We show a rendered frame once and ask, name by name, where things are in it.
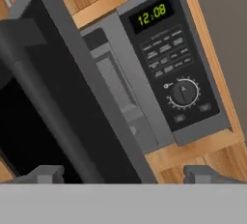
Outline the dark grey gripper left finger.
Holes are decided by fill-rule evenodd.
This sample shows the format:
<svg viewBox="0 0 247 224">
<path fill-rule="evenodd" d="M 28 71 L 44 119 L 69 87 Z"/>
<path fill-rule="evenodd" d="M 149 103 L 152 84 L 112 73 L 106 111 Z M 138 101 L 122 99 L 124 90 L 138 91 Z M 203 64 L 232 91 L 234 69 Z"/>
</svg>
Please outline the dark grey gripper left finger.
<svg viewBox="0 0 247 224">
<path fill-rule="evenodd" d="M 7 183 L 64 183 L 64 172 L 62 165 L 40 165 L 29 174 L 9 180 Z"/>
</svg>

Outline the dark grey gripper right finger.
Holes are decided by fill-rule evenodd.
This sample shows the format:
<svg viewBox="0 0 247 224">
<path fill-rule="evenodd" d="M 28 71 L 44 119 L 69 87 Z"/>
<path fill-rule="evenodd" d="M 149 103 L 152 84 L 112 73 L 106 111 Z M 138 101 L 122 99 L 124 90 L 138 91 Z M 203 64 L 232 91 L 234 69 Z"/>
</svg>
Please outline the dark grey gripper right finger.
<svg viewBox="0 0 247 224">
<path fill-rule="evenodd" d="M 185 165 L 183 167 L 184 183 L 241 183 L 241 181 L 224 177 L 207 165 Z"/>
</svg>

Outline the black microwave door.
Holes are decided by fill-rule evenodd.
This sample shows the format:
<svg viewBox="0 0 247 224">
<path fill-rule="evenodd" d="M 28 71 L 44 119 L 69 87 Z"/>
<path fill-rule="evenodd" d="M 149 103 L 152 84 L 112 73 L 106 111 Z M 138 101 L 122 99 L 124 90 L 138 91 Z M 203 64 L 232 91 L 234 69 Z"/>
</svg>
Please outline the black microwave door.
<svg viewBox="0 0 247 224">
<path fill-rule="evenodd" d="M 63 0 L 15 0 L 6 19 L 33 19 L 39 27 L 48 46 L 28 52 L 38 57 L 35 66 L 51 81 L 51 93 L 60 99 L 102 183 L 154 183 L 154 173 Z M 62 165 L 65 183 L 86 183 L 1 59 L 0 157 L 14 179 L 40 165 Z"/>
</svg>

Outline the grey microwave oven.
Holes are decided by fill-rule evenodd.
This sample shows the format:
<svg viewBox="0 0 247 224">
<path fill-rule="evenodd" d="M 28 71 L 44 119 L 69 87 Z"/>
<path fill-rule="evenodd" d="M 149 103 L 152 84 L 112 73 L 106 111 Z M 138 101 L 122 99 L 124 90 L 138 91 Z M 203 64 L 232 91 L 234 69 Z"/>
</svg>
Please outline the grey microwave oven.
<svg viewBox="0 0 247 224">
<path fill-rule="evenodd" d="M 144 154 L 230 128 L 186 0 L 129 0 L 80 34 Z"/>
</svg>

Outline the wooden cupboard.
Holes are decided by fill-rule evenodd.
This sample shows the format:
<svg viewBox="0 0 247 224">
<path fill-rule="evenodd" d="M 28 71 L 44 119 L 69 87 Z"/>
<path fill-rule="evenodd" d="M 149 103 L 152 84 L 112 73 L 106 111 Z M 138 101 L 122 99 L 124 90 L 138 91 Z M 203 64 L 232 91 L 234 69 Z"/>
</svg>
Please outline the wooden cupboard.
<svg viewBox="0 0 247 224">
<path fill-rule="evenodd" d="M 127 1 L 129 0 L 98 0 L 84 12 L 81 21 L 73 19 L 79 33 L 85 26 Z M 189 0 L 186 3 L 195 24 L 194 10 Z M 231 126 L 183 146 L 172 144 L 148 154 L 143 153 L 144 157 L 156 178 L 154 183 L 182 182 L 185 165 L 207 165 L 224 177 L 247 182 L 247 146 L 244 134 L 234 112 L 219 61 L 211 51 L 210 40 L 197 27 L 196 30 Z"/>
</svg>

